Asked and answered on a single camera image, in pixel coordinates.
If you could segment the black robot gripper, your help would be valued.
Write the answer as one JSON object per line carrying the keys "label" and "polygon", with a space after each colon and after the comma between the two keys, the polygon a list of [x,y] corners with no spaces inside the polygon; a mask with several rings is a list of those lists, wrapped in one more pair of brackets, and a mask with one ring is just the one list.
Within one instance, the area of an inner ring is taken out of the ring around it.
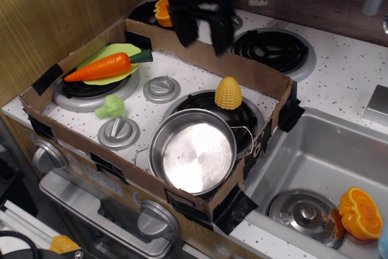
{"label": "black robot gripper", "polygon": [[216,12],[210,12],[208,23],[215,54],[224,53],[232,44],[234,37],[233,0],[169,0],[169,15],[173,29],[180,43],[187,47],[198,37],[198,25],[191,15],[207,13],[199,8],[201,4],[215,4]]}

